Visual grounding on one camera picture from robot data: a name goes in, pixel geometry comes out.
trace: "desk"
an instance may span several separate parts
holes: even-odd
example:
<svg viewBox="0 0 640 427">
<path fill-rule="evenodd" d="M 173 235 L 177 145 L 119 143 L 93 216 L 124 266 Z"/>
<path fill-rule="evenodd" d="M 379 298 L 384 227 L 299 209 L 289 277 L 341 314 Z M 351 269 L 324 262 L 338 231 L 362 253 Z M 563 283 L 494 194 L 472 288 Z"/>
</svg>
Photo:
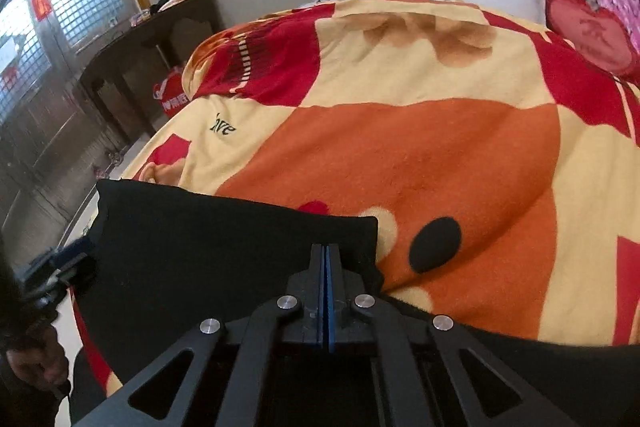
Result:
<svg viewBox="0 0 640 427">
<path fill-rule="evenodd" d="M 113 84 L 118 92 L 129 103 L 133 113 L 138 117 L 146 133 L 153 136 L 156 129 L 147 118 L 144 110 L 124 79 L 127 71 L 138 58 L 140 51 L 158 46 L 165 56 L 169 68 L 180 65 L 174 47 L 170 42 L 171 32 L 175 24 L 188 19 L 196 22 L 208 22 L 212 34 L 222 29 L 218 10 L 213 0 L 185 0 L 170 8 L 158 12 L 150 19 L 130 28 L 124 35 L 101 49 L 80 76 L 80 83 L 86 89 L 100 115 L 113 126 L 114 130 L 131 143 L 120 122 L 107 108 L 100 97 L 100 88 L 106 83 Z"/>
</svg>

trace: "blanket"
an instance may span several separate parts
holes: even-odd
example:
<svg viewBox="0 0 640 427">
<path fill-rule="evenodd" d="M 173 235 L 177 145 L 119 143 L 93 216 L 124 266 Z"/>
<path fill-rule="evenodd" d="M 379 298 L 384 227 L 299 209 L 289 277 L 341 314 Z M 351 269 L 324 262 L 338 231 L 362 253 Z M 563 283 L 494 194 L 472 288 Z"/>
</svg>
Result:
<svg viewBox="0 0 640 427">
<path fill-rule="evenodd" d="M 182 82 L 192 102 L 124 177 L 374 216 L 383 290 L 414 307 L 638 342 L 640 91 L 545 27 L 344 0 L 212 36 Z"/>
</svg>

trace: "red bag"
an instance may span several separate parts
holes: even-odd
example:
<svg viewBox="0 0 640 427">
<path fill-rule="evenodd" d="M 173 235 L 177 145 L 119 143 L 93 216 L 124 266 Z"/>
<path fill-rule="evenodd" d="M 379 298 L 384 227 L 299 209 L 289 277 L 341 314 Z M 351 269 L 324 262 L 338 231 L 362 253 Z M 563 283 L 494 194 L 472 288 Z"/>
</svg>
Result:
<svg viewBox="0 0 640 427">
<path fill-rule="evenodd" d="M 154 86 L 154 99 L 159 100 L 166 115 L 178 114 L 190 100 L 182 90 L 182 68 L 175 67 L 161 84 Z"/>
</svg>

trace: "hand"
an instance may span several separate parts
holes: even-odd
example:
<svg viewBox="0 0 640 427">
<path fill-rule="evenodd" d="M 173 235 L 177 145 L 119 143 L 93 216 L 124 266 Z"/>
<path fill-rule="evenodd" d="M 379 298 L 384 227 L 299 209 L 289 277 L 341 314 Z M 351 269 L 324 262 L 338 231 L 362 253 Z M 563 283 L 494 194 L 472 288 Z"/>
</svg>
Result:
<svg viewBox="0 0 640 427">
<path fill-rule="evenodd" d="M 47 327 L 40 340 L 43 348 L 11 349 L 6 352 L 6 358 L 16 377 L 40 391 L 49 391 L 52 385 L 58 387 L 66 382 L 69 361 L 58 342 L 56 328 Z"/>
</svg>

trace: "black oval spot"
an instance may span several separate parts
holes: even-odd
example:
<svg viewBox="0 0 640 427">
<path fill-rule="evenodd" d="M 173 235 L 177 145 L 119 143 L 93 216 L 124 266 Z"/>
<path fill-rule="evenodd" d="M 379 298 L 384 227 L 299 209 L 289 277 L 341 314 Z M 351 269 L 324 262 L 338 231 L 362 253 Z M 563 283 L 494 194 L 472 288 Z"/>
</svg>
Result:
<svg viewBox="0 0 640 427">
<path fill-rule="evenodd" d="M 462 230 L 453 217 L 439 217 L 420 230 L 409 249 L 409 264 L 418 273 L 442 266 L 460 249 Z"/>
</svg>

